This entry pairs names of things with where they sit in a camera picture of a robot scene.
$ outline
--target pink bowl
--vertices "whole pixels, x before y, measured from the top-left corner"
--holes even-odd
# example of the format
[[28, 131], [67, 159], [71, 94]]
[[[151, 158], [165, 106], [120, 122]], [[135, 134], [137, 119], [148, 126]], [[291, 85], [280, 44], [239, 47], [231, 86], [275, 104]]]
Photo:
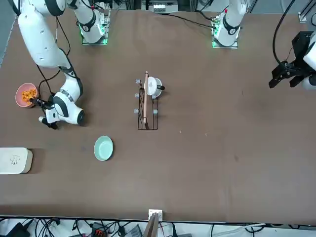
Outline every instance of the pink bowl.
[[30, 90], [30, 89], [35, 89], [36, 90], [36, 97], [38, 95], [38, 90], [36, 86], [34, 86], [32, 83], [24, 83], [19, 87], [19, 89], [15, 93], [15, 102], [18, 106], [26, 108], [26, 107], [31, 107], [33, 106], [32, 103], [28, 104], [27, 102], [22, 100], [22, 92], [24, 90]]

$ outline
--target white bracket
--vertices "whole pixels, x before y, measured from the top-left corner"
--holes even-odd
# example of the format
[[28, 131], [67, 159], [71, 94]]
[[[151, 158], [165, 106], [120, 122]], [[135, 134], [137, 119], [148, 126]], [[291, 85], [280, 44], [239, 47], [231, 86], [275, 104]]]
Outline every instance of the white bracket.
[[306, 23], [307, 22], [306, 16], [301, 17], [301, 13], [300, 12], [298, 13], [298, 19], [300, 20], [300, 23]]
[[148, 220], [150, 219], [150, 217], [151, 217], [154, 213], [157, 213], [157, 214], [158, 214], [159, 221], [162, 221], [162, 210], [154, 210], [154, 209], [149, 209], [149, 210], [148, 210]]

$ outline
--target orange food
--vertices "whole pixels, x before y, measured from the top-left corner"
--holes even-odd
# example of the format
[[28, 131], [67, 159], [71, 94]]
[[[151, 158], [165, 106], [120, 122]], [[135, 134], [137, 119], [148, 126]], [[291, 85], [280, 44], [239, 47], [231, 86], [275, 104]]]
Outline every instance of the orange food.
[[22, 92], [22, 100], [24, 102], [27, 102], [28, 105], [31, 104], [30, 99], [35, 98], [36, 96], [36, 90], [35, 89], [30, 89], [30, 90], [24, 90]]

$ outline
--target white container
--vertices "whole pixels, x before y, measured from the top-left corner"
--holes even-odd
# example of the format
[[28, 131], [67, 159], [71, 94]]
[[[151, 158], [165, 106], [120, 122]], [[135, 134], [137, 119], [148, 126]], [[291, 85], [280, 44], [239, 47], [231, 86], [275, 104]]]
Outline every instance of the white container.
[[0, 148], [0, 174], [25, 174], [32, 159], [33, 153], [26, 148]]
[[161, 92], [163, 90], [164, 90], [164, 86], [162, 86], [161, 80], [154, 77], [148, 77], [148, 89], [147, 89], [148, 95], [154, 96], [156, 98], [161, 95]]

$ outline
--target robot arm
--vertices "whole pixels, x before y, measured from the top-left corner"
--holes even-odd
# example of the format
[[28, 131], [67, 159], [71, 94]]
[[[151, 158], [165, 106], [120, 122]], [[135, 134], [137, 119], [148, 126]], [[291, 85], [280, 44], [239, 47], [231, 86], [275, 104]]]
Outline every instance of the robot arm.
[[221, 24], [215, 38], [223, 46], [233, 45], [238, 38], [240, 24], [247, 10], [244, 1], [230, 0], [229, 6], [218, 16]]
[[283, 79], [292, 78], [290, 86], [295, 87], [300, 82], [305, 89], [316, 89], [316, 31], [299, 32], [292, 40], [295, 60], [286, 60], [272, 71], [269, 87], [274, 88]]
[[[87, 0], [69, 0], [82, 28], [86, 26], [84, 37], [87, 41], [98, 41], [102, 34], [93, 9], [82, 4]], [[34, 100], [45, 111], [45, 117], [39, 120], [49, 127], [55, 128], [57, 121], [63, 120], [72, 124], [82, 124], [84, 111], [75, 105], [83, 93], [80, 79], [64, 51], [55, 43], [55, 38], [47, 25], [44, 15], [59, 16], [63, 14], [65, 0], [9, 0], [18, 14], [18, 24], [25, 45], [34, 62], [47, 68], [58, 67], [66, 77], [60, 90], [53, 95], [50, 102]]]

